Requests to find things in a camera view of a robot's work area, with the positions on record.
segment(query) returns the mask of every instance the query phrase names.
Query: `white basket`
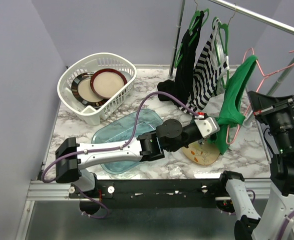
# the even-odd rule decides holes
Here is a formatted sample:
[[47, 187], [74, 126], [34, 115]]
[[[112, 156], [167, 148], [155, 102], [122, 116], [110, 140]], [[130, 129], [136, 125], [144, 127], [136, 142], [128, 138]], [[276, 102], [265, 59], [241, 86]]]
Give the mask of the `white basket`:
[[[84, 106], [76, 100], [71, 91], [71, 84], [76, 76], [82, 73], [96, 72], [100, 69], [125, 71], [132, 78], [105, 104], [99, 109], [95, 109], [92, 106]], [[58, 95], [61, 101], [79, 118], [87, 124], [98, 125], [100, 118], [107, 119], [132, 93], [136, 76], [136, 67], [123, 57], [107, 52], [96, 53], [81, 59], [65, 71], [58, 82]]]

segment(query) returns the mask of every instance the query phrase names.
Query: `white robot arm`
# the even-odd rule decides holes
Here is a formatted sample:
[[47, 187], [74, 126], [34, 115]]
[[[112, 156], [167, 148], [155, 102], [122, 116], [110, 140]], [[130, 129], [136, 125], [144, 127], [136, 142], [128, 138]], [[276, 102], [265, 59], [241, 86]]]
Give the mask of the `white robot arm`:
[[237, 215], [235, 238], [286, 240], [294, 216], [294, 96], [271, 97], [253, 91], [248, 96], [256, 119], [270, 127], [279, 154], [271, 159], [270, 195], [261, 218], [246, 194], [243, 177], [225, 174], [223, 183]]
[[175, 152], [195, 141], [202, 142], [219, 130], [214, 118], [200, 114], [185, 127], [179, 121], [169, 119], [155, 131], [131, 141], [86, 144], [76, 143], [76, 139], [70, 137], [56, 151], [56, 158], [60, 158], [55, 163], [56, 182], [74, 183], [87, 192], [95, 188], [95, 178], [87, 171], [88, 167], [120, 161], [154, 161], [164, 158], [164, 150]]

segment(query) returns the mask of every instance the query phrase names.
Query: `beige plate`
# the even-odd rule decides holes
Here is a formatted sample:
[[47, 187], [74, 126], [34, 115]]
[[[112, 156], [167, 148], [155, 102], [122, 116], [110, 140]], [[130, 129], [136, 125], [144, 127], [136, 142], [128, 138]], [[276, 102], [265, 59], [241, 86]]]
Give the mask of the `beige plate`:
[[182, 152], [192, 161], [200, 165], [210, 165], [219, 157], [219, 149], [214, 143], [204, 142], [200, 145], [198, 142], [189, 144], [189, 148], [182, 148]]

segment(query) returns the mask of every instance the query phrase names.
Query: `black and white striped cloth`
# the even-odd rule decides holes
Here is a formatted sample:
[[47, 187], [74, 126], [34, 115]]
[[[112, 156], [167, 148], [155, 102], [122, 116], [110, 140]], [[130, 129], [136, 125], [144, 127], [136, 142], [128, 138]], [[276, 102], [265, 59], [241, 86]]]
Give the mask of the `black and white striped cloth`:
[[[219, 22], [219, 19], [214, 21], [210, 38], [204, 46], [194, 69], [193, 89], [186, 104], [194, 112], [202, 111], [211, 97], [222, 93], [222, 77], [229, 70], [228, 56], [222, 51], [222, 43], [219, 37]], [[184, 113], [189, 113], [183, 107], [180, 107], [180, 109]]]

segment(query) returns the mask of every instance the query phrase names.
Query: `green hanger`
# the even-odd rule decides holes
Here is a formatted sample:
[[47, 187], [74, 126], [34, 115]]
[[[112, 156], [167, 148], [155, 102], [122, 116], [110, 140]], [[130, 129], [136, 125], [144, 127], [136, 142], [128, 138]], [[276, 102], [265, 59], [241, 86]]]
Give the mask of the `green hanger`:
[[[203, 25], [206, 23], [206, 21], [208, 20], [208, 18], [209, 18], [209, 9], [206, 8], [203, 12], [204, 12], [204, 13], [207, 13], [207, 18], [202, 22], [201, 26], [203, 26]], [[196, 17], [198, 17], [198, 16], [200, 16], [200, 11], [196, 10], [195, 14], [192, 16], [192, 19], [191, 19], [191, 21], [190, 21], [189, 28], [188, 28], [188, 29], [189, 29], [189, 33], [190, 33], [190, 35], [192, 34], [192, 31], [194, 30], [194, 28], [195, 28], [195, 27], [197, 26], [197, 24], [199, 23], [199, 20], [196, 21], [196, 22], [194, 22], [195, 19], [196, 19]], [[197, 34], [198, 34], [198, 33], [196, 32], [196, 34], [195, 34], [195, 35], [192, 37], [192, 39], [190, 40], [188, 46], [190, 46], [190, 45], [192, 44], [192, 42], [193, 42], [194, 39], [196, 38]], [[180, 61], [181, 61], [181, 59], [182, 59], [182, 55], [180, 55], [181, 48], [182, 48], [182, 44], [180, 44], [180, 47], [179, 47], [178, 52], [177, 52], [177, 54], [176, 54], [176, 58], [175, 58], [175, 68], [178, 67], [178, 65], [179, 65], [179, 63], [180, 63]]]
[[[212, 28], [213, 28], [213, 23], [215, 22], [215, 20], [217, 19], [217, 17], [215, 16], [213, 21], [212, 21]], [[222, 40], [222, 35], [221, 35], [221, 30], [224, 30], [225, 33], [225, 41]], [[223, 53], [225, 55], [228, 55], [228, 39], [229, 39], [229, 27], [227, 24], [222, 24], [220, 21], [218, 22], [218, 34], [220, 37], [220, 41], [221, 41], [221, 46], [222, 46], [222, 50]], [[214, 42], [215, 45], [215, 49], [216, 49], [216, 56], [217, 56], [217, 61], [218, 61], [218, 65], [220, 65], [220, 61], [219, 61], [219, 56], [218, 56], [218, 51], [217, 51], [217, 44], [216, 42]], [[227, 81], [226, 83], [229, 81], [229, 71], [227, 71]], [[225, 83], [222, 80], [222, 86], [224, 89], [226, 89]]]

